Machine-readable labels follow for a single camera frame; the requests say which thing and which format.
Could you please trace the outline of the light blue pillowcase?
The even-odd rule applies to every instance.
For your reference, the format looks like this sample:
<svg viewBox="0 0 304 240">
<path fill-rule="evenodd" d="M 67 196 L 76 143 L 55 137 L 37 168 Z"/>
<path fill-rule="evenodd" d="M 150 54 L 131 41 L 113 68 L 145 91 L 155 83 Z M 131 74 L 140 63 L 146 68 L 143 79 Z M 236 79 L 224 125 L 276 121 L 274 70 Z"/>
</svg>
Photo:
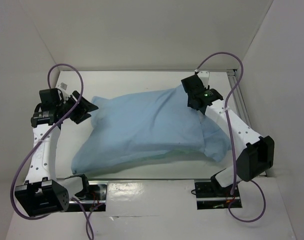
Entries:
<svg viewBox="0 0 304 240">
<path fill-rule="evenodd" d="M 73 174 L 195 152 L 220 162 L 231 149 L 213 120 L 187 106 L 181 85 L 91 101 L 93 130 L 72 159 Z"/>
</svg>

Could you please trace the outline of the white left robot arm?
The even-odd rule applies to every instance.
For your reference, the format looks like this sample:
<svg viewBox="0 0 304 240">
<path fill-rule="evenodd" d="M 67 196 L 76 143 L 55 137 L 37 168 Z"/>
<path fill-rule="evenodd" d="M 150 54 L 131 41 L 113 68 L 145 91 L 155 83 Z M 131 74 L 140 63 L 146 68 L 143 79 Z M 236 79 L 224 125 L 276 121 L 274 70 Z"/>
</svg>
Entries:
<svg viewBox="0 0 304 240">
<path fill-rule="evenodd" d="M 65 119 L 76 124 L 91 117 L 98 107 L 77 91 L 71 95 L 58 88 L 39 92 L 40 103 L 31 117 L 34 150 L 24 184 L 14 188 L 14 195 L 30 218 L 65 212 L 70 199 L 89 197 L 91 187 L 84 174 L 74 174 L 62 180 L 56 176 L 56 151 Z"/>
</svg>

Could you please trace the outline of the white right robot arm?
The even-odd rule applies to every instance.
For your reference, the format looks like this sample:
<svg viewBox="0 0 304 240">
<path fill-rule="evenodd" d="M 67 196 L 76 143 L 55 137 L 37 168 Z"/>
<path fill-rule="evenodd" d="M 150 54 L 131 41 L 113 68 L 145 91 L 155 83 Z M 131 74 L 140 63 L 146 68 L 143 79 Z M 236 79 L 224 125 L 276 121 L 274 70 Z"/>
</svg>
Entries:
<svg viewBox="0 0 304 240">
<path fill-rule="evenodd" d="M 208 74 L 195 73 L 181 80 L 187 93 L 187 106 L 200 111 L 214 121 L 232 139 L 232 156 L 235 164 L 211 178 L 210 190 L 222 196 L 233 183 L 249 182 L 270 169 L 274 163 L 275 142 L 251 129 L 229 106 L 215 89 L 204 86 Z"/>
</svg>

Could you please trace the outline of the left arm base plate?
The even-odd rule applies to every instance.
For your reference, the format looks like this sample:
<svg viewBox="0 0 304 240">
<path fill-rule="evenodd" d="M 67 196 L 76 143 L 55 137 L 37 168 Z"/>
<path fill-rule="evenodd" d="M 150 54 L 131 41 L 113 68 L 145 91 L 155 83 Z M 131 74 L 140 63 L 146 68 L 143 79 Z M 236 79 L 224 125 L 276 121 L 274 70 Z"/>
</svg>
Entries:
<svg viewBox="0 0 304 240">
<path fill-rule="evenodd" d="M 74 198 L 78 199 L 84 210 L 90 212 L 105 212 L 108 193 L 108 183 L 91 180 L 87 192 L 77 193 Z"/>
</svg>

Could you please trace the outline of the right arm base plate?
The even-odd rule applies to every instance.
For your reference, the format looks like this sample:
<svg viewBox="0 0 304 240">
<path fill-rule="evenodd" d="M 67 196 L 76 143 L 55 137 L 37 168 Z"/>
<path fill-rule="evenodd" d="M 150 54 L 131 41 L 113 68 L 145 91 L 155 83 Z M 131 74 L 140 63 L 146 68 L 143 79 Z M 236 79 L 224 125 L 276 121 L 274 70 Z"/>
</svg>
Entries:
<svg viewBox="0 0 304 240">
<path fill-rule="evenodd" d="M 210 181 L 199 181 L 194 183 L 194 189 L 190 191 L 196 197 L 198 210 L 214 210 L 231 208 L 242 208 L 239 188 L 236 187 L 233 195 L 230 188 L 215 187 Z"/>
</svg>

